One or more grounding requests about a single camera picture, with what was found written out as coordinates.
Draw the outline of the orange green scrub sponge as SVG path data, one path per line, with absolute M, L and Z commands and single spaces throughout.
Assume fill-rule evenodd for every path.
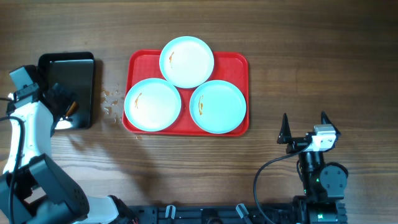
M 69 109 L 67 110 L 65 117 L 70 117 L 71 115 L 73 115 L 75 113 L 75 111 L 78 109 L 78 103 L 76 101 L 74 101 Z

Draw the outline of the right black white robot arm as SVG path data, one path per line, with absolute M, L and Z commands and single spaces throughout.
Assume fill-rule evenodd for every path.
M 347 223 L 345 197 L 348 170 L 337 162 L 326 163 L 324 153 L 335 148 L 340 131 L 326 113 L 321 123 L 304 137 L 294 138 L 290 132 L 288 117 L 282 117 L 278 144 L 287 146 L 289 156 L 298 155 L 298 173 L 304 195 L 295 196 L 290 209 L 292 223 Z

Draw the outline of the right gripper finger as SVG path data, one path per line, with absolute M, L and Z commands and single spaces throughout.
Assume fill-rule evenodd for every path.
M 321 123 L 322 124 L 330 124 L 333 126 L 335 132 L 336 132 L 336 136 L 341 136 L 341 132 L 338 130 L 338 128 L 331 122 L 331 120 L 329 119 L 329 117 L 326 115 L 326 113 L 324 111 L 322 111 L 321 113 Z
M 277 144 L 292 143 L 292 134 L 290 132 L 289 120 L 287 114 L 284 113 L 282 117 L 282 126 L 277 138 Z

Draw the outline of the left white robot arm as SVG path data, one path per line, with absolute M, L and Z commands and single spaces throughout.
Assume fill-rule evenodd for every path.
M 44 122 L 30 119 L 24 106 L 8 118 L 19 127 L 14 165 L 1 176 L 1 210 L 10 223 L 138 223 L 122 200 L 87 197 L 48 154 L 34 152 Z

